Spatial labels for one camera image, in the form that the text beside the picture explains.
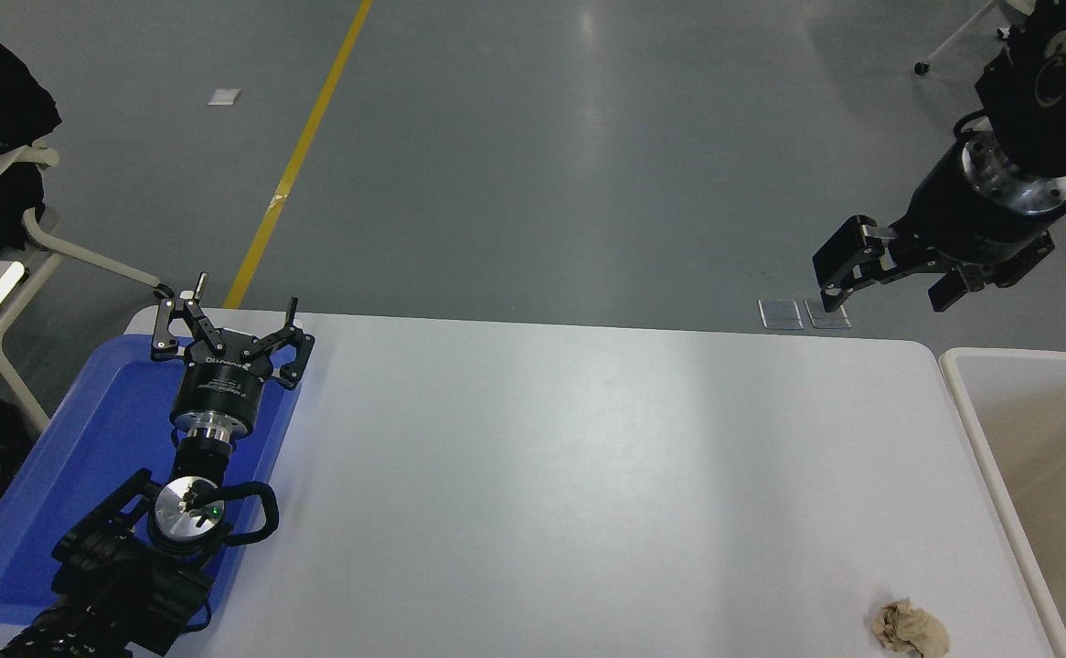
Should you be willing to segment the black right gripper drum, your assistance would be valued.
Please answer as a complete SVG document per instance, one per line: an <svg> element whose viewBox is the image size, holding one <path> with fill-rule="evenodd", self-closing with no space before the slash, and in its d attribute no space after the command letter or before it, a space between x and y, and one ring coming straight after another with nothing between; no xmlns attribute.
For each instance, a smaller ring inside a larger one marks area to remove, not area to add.
<svg viewBox="0 0 1066 658"><path fill-rule="evenodd" d="M984 165L972 157L944 157L893 222L890 266L1025 271L1048 254L1047 230L1056 220L1056 179Z"/></svg>

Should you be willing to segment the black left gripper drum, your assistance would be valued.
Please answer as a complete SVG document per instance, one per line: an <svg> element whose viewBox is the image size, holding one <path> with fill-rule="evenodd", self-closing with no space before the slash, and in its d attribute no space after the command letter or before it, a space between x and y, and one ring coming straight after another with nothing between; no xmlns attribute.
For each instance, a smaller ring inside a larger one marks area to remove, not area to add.
<svg viewBox="0 0 1066 658"><path fill-rule="evenodd" d="M191 430L200 421L217 422L230 430L256 426L271 362L266 356L244 362L245 351L256 353L258 338L253 334L222 332L220 336L225 348L220 356L203 338L185 348L185 374L169 411L175 428Z"/></svg>

